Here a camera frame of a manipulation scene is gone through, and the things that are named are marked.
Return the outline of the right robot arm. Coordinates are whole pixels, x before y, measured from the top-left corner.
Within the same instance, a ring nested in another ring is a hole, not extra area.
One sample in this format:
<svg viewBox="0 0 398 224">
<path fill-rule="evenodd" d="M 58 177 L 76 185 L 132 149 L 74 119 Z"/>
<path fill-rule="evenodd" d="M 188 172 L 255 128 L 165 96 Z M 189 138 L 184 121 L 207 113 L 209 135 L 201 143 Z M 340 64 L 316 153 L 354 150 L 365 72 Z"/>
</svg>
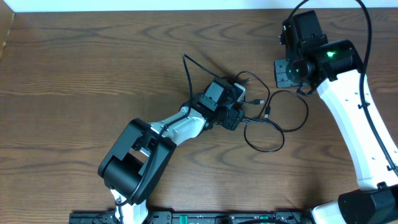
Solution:
<svg viewBox="0 0 398 224">
<path fill-rule="evenodd" d="M 314 11 L 282 24 L 286 57 L 274 63 L 279 88 L 308 85 L 331 111 L 354 164 L 358 189 L 312 208 L 304 223 L 397 220 L 397 146 L 369 91 L 363 62 L 349 40 L 329 42 Z"/>
</svg>

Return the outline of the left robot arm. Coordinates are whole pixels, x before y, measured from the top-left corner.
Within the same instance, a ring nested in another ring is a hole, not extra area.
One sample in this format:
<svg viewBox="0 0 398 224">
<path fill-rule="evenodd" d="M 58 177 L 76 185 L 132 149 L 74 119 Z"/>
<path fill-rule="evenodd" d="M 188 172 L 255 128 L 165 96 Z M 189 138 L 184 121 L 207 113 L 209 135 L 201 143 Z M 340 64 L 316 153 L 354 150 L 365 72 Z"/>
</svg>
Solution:
<svg viewBox="0 0 398 224">
<path fill-rule="evenodd" d="M 143 223 L 149 214 L 146 200 L 176 147 L 216 124 L 234 131 L 244 115 L 238 103 L 245 95 L 242 85 L 214 78 L 171 117 L 152 123 L 130 121 L 98 167 L 115 199 L 117 223 Z"/>
</svg>

